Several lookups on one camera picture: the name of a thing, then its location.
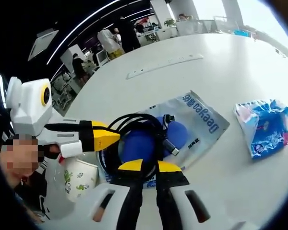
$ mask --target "power strip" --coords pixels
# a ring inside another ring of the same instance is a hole
[[[148,73],[148,72],[154,71],[156,69],[161,69],[161,68],[164,68],[164,67],[167,67],[167,66],[172,66],[172,65],[179,64],[179,63],[183,63],[183,62],[187,62],[187,61],[199,60],[199,59],[203,59],[203,58],[204,58],[203,55],[197,54],[197,55],[188,55],[186,57],[178,57],[178,58],[169,59],[169,60],[167,60],[165,62],[161,62],[161,63],[159,63],[158,65],[155,65],[155,66],[134,70],[134,71],[130,72],[127,75],[126,79],[129,80],[131,78],[134,78],[134,77],[139,76],[139,75],[144,74],[144,73]]]

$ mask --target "window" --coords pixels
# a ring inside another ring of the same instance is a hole
[[[258,0],[238,0],[243,23],[268,34],[288,49],[288,36],[270,8]]]
[[[173,11],[172,11],[172,8],[170,7],[169,4],[167,4],[167,7],[168,7],[168,11],[169,11],[169,14],[171,15],[172,19],[176,20],[176,19],[175,19],[175,15],[174,15],[174,13],[173,13]]]
[[[199,19],[211,20],[214,16],[226,17],[222,0],[193,0]]]

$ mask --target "camera lens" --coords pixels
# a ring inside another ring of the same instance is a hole
[[[45,90],[44,90],[44,98],[43,98],[44,104],[47,104],[47,103],[48,103],[49,98],[50,98],[50,90],[49,90],[49,88],[47,87],[47,88],[45,88]]]

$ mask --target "white camera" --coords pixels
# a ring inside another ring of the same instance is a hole
[[[12,77],[6,106],[11,109],[16,134],[38,136],[52,116],[50,81],[41,79],[22,83],[17,77]]]

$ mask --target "white cup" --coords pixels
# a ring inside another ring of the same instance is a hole
[[[65,159],[64,181],[67,198],[76,202],[89,190],[95,188],[98,167],[76,158]]]

